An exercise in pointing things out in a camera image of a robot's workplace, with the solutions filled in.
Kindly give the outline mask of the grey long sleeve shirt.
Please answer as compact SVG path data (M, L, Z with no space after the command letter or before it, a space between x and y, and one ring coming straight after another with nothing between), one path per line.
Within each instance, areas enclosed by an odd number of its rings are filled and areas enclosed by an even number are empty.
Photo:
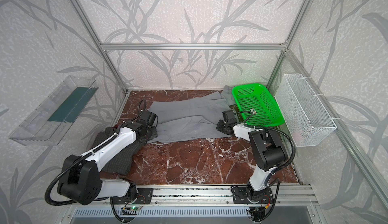
M150 143L173 143L194 139L227 138L216 130L222 113L235 104L232 87L204 97L175 102L154 102L150 111L158 116L157 137Z

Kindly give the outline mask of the green plastic basket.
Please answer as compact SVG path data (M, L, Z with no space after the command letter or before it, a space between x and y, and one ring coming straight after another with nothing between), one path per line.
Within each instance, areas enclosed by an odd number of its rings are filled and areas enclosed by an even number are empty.
M276 127L285 123L277 102L264 85L240 85L233 87L231 93L246 124Z

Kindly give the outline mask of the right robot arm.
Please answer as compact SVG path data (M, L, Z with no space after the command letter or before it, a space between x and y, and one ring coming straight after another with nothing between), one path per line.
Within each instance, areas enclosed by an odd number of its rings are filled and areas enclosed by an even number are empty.
M274 170L288 160L288 155L278 133L258 126L247 126L237 122L232 110L224 111L216 130L235 136L251 144L255 159L255 170L245 187L231 187L235 204L271 204L274 200L270 179Z

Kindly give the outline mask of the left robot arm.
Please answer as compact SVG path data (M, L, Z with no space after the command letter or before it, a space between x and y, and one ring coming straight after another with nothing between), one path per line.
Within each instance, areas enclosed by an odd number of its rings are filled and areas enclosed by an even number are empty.
M120 153L133 156L145 143L156 137L158 116L143 111L134 121L127 121L113 129L95 148L80 156L70 155L63 163L62 172L52 181L45 193L50 205L79 203L112 197L135 198L136 184L123 179L103 179L100 172Z

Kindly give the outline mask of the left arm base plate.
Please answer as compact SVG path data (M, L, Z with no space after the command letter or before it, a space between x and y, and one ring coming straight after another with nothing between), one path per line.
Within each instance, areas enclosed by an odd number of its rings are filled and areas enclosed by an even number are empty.
M136 204L149 205L153 196L153 188L138 188L138 193L134 197L113 197L114 205Z

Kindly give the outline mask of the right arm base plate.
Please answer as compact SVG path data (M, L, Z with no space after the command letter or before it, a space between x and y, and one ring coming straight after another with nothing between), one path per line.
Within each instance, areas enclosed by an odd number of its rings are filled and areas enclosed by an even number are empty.
M265 204L269 205L274 202L274 195L271 188L265 188L255 191L250 187L231 187L234 204Z

